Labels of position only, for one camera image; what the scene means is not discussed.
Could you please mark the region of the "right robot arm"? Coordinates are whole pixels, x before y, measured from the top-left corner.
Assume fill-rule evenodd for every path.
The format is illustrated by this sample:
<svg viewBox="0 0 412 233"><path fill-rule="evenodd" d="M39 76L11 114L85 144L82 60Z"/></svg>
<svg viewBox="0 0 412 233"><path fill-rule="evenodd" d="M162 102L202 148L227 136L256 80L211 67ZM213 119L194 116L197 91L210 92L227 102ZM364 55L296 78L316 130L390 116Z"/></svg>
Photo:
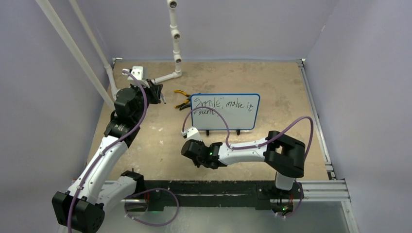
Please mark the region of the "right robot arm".
<svg viewBox="0 0 412 233"><path fill-rule="evenodd" d="M304 176L305 144L278 131L270 131L267 137L251 142L216 142L209 146L195 127L181 135L185 139L181 154L197 167L217 169L236 163L265 162L276 171L273 192L280 198L291 193L295 179Z"/></svg>

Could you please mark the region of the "blue framed whiteboard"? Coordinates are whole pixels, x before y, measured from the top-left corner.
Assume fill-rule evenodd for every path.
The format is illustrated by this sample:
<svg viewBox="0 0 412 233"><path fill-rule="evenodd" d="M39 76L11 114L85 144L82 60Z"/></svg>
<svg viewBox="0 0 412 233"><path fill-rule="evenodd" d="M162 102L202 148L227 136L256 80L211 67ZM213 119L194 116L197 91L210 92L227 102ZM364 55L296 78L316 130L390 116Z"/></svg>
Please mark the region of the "blue framed whiteboard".
<svg viewBox="0 0 412 233"><path fill-rule="evenodd" d="M193 94L190 97L192 126L199 130L252 130L258 116L257 93Z"/></svg>

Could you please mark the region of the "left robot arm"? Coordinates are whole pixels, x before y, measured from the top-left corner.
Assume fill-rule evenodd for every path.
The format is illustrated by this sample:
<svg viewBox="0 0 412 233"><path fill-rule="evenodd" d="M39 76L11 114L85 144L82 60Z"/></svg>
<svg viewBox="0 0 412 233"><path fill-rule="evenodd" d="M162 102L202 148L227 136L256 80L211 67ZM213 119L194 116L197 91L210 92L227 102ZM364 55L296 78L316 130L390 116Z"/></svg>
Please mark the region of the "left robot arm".
<svg viewBox="0 0 412 233"><path fill-rule="evenodd" d="M115 110L95 155L67 191L56 192L52 198L60 225L82 233L95 233L101 227L105 214L122 199L143 196L143 176L136 172L122 173L106 189L103 185L135 139L148 106L161 103L162 89L162 84L148 82L148 86L142 89L132 84L117 92Z"/></svg>

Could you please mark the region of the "black marker cap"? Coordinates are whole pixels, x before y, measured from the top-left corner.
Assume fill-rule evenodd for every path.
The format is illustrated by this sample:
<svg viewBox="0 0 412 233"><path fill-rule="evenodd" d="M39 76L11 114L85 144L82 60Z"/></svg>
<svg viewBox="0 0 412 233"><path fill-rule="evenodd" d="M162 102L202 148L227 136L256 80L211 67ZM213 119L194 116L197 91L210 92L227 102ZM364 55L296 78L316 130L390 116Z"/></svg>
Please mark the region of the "black marker cap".
<svg viewBox="0 0 412 233"><path fill-rule="evenodd" d="M161 97L161 99L162 99L162 102L163 102L164 104L166 104L166 100L165 100L165 97L164 97L163 93L160 93L160 97Z"/></svg>

